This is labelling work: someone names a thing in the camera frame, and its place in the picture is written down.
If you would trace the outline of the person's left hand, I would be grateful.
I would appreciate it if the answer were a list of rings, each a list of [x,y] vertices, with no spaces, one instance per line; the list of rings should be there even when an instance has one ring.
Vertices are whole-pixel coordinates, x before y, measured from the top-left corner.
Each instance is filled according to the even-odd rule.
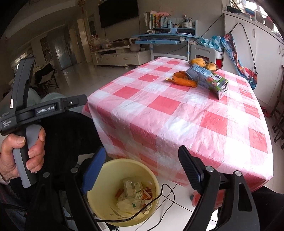
[[[1,143],[1,180],[4,184],[20,177],[23,173],[36,173],[44,164],[45,130],[40,128],[38,138],[32,147],[26,138],[9,134]]]

